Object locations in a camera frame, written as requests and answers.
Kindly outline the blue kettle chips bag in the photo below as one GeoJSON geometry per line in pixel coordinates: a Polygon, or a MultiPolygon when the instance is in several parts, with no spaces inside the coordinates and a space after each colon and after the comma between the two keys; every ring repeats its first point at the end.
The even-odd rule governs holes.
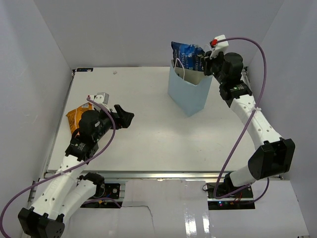
{"type": "Polygon", "coordinates": [[[193,71],[204,71],[206,53],[201,47],[172,41],[171,48],[173,50],[173,63],[177,67],[183,66],[185,69],[193,71]]]}

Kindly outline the orange kettle chips bag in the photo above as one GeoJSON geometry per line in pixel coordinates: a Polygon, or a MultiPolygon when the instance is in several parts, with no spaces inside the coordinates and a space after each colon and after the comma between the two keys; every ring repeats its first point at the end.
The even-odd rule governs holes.
{"type": "Polygon", "coordinates": [[[91,103],[87,102],[69,111],[66,114],[71,134],[73,134],[75,130],[79,128],[79,121],[81,119],[82,114],[89,110],[94,110],[94,106],[91,103]]]}

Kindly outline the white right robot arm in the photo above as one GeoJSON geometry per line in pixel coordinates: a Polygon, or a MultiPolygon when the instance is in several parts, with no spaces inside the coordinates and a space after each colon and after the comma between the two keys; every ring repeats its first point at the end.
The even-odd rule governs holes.
{"type": "Polygon", "coordinates": [[[222,99],[246,126],[255,147],[246,166],[225,176],[217,187],[218,194],[234,198],[248,184],[289,172],[295,143],[274,130],[256,107],[251,89],[241,79],[243,58],[237,53],[219,52],[212,56],[207,52],[204,69],[205,75],[214,76],[219,83],[222,99]]]}

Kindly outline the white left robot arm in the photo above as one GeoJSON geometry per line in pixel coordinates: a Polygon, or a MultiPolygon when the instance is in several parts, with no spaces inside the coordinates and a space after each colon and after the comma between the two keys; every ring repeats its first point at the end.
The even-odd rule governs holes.
{"type": "Polygon", "coordinates": [[[104,178],[96,173],[81,173],[98,151],[98,141],[109,131],[128,128],[134,117],[120,105],[115,112],[87,110],[81,115],[79,127],[72,134],[60,169],[42,195],[31,205],[23,208],[18,220],[25,234],[32,238],[59,238],[65,224],[84,202],[104,194],[104,178]]]}

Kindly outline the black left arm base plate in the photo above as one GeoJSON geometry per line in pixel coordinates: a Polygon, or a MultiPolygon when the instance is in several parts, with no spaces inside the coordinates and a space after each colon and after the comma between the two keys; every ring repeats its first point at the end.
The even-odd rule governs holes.
{"type": "Polygon", "coordinates": [[[104,183],[96,189],[95,194],[89,198],[93,202],[84,203],[81,208],[120,208],[122,202],[120,198],[119,183],[104,183]]]}

